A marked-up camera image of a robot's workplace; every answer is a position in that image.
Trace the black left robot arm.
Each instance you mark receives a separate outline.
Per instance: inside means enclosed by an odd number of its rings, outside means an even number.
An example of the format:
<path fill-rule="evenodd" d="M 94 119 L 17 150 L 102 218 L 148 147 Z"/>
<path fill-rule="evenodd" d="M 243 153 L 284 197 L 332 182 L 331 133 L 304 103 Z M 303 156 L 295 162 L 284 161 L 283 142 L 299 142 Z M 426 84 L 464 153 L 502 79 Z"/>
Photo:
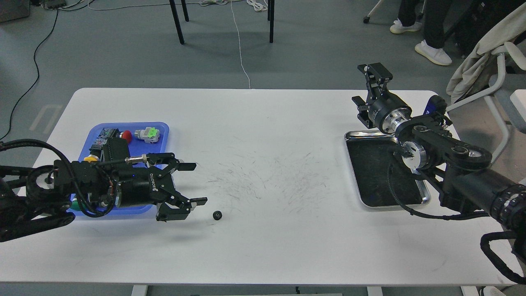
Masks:
<path fill-rule="evenodd" d="M 128 142 L 111 137 L 103 145 L 102 158 L 69 161 L 46 142 L 22 139 L 2 142 L 1 150 L 38 147 L 53 151 L 58 159 L 41 167 L 1 166 L 1 241 L 6 242 L 63 227 L 74 221 L 77 206 L 87 217 L 98 218 L 114 208 L 154 204 L 156 220 L 184 220 L 206 197 L 189 199 L 173 184 L 174 171 L 195 170 L 173 153 L 148 153 L 132 157 Z M 5 181 L 6 176 L 18 176 Z"/>

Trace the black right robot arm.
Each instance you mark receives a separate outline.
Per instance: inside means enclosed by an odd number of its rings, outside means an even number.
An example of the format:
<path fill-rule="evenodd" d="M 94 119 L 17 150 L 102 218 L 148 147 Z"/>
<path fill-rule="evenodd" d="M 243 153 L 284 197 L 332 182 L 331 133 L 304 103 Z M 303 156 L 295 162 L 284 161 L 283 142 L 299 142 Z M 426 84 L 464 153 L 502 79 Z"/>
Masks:
<path fill-rule="evenodd" d="M 490 242 L 514 240 L 512 253 L 525 261 L 525 186 L 490 169 L 488 150 L 454 139 L 448 126 L 446 102 L 442 97 L 429 98 L 422 116 L 412 116 L 411 107 L 387 88 L 393 75 L 381 64 L 358 65 L 366 80 L 367 98 L 353 96 L 358 119 L 367 129 L 377 128 L 399 142 L 396 153 L 418 180 L 426 180 L 439 193 L 440 205 L 455 215 L 430 215 L 410 208 L 391 189 L 396 203 L 411 215 L 439 220 L 469 220 L 492 217 L 505 230 L 485 234 L 481 251 L 507 279 L 525 284 L 525 277 L 513 272 L 492 251 Z"/>

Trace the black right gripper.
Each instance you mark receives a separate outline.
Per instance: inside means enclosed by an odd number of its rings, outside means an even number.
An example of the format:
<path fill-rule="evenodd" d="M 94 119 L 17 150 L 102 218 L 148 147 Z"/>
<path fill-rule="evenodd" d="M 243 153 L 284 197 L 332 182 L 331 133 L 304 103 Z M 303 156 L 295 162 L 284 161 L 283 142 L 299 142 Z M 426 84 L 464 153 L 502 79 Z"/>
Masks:
<path fill-rule="evenodd" d="M 361 96 L 352 97 L 358 120 L 367 129 L 377 127 L 382 133 L 393 134 L 413 110 L 399 96 L 389 92 L 387 83 L 393 79 L 393 74 L 381 62 L 361 64 L 357 69 L 364 75 L 368 91 L 368 105 Z"/>

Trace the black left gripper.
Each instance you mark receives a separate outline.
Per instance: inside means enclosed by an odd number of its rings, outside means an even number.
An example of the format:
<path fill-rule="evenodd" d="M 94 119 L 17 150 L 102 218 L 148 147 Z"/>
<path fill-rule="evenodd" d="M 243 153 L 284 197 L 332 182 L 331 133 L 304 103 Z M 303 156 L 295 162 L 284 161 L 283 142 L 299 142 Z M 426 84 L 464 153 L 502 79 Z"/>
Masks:
<path fill-rule="evenodd" d="M 133 167 L 117 176 L 117 206 L 119 208 L 156 204 L 156 221 L 185 220 L 194 208 L 204 206 L 208 198 L 189 199 L 175 190 L 171 174 L 193 171 L 197 164 L 181 162 L 173 153 L 148 153 L 152 167 Z"/>

